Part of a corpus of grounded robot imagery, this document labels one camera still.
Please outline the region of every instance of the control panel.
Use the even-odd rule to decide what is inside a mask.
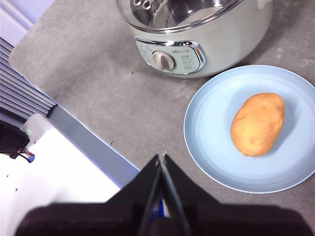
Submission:
[[[149,41],[136,36],[141,56],[155,69],[186,75],[201,70],[206,63],[201,47],[193,41]]]

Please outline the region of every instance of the plate rim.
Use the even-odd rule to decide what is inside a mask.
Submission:
[[[257,65],[243,65],[243,66],[238,66],[238,67],[234,67],[234,68],[231,68],[229,70],[226,70],[224,72],[221,72],[220,74],[214,76],[213,78],[211,78],[210,80],[208,80],[204,85],[202,85],[198,90],[197,92],[193,95],[193,97],[191,98],[187,108],[186,108],[186,111],[185,111],[185,117],[184,117],[184,122],[183,122],[183,130],[184,130],[184,140],[185,140],[185,145],[186,145],[186,148],[190,154],[190,157],[193,159],[194,163],[199,167],[199,169],[202,170],[203,173],[205,173],[208,177],[210,177],[212,180],[214,180],[215,182],[229,188],[229,189],[233,189],[233,190],[236,190],[236,191],[239,191],[239,192],[243,192],[243,193],[252,193],[252,194],[269,194],[269,193],[277,193],[277,192],[281,192],[281,191],[284,191],[284,190],[287,190],[287,189],[290,189],[290,188],[293,188],[297,185],[299,185],[300,183],[304,182],[305,180],[307,180],[309,177],[311,177],[314,173],[315,173],[315,168],[314,170],[308,174],[305,178],[303,178],[302,180],[298,181],[297,183],[293,184],[293,185],[290,185],[288,187],[285,187],[285,188],[282,188],[282,189],[277,189],[277,190],[272,190],[272,191],[263,191],[263,192],[260,192],[260,191],[248,191],[248,190],[243,190],[243,189],[238,189],[238,188],[234,188],[234,187],[231,187],[225,183],[222,183],[220,182],[219,180],[215,179],[214,177],[212,177],[210,174],[208,174],[205,170],[203,170],[203,168],[200,167],[200,165],[197,163],[197,161],[195,160],[195,158],[193,157],[192,153],[190,152],[190,149],[188,147],[188,144],[187,144],[187,140],[186,140],[186,133],[185,133],[185,124],[186,124],[186,117],[187,117],[187,112],[190,108],[190,105],[192,103],[192,101],[194,100],[194,98],[197,96],[197,94],[203,89],[204,86],[206,86],[208,83],[210,83],[211,81],[213,80],[217,80],[219,76],[221,76],[222,74],[225,74],[225,73],[228,73],[232,70],[239,70],[239,69],[242,69],[242,68],[247,68],[247,67],[271,67],[271,68],[274,68],[274,69],[277,69],[277,70],[284,70],[286,72],[289,72],[295,76],[297,76],[298,78],[302,79],[304,82],[306,82],[309,86],[311,86],[311,88],[315,91],[315,87],[309,82],[307,81],[306,79],[304,79],[302,76],[294,73],[293,71],[290,71],[290,70],[287,70],[287,69],[284,69],[284,68],[281,68],[281,67],[278,67],[278,66],[273,66],[273,65],[263,65],[263,64],[257,64]]]

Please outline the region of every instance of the potato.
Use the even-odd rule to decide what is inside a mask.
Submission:
[[[284,100],[275,93],[256,94],[245,101],[231,125],[231,137],[244,156],[269,152],[284,123]]]

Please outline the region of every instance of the glass lid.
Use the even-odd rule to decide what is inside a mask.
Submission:
[[[117,0],[124,19],[147,32],[169,33],[205,24],[243,0]]]

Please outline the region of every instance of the white electric pot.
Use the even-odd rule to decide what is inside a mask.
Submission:
[[[117,0],[152,67],[180,78],[221,72],[247,56],[270,24],[271,0]]]

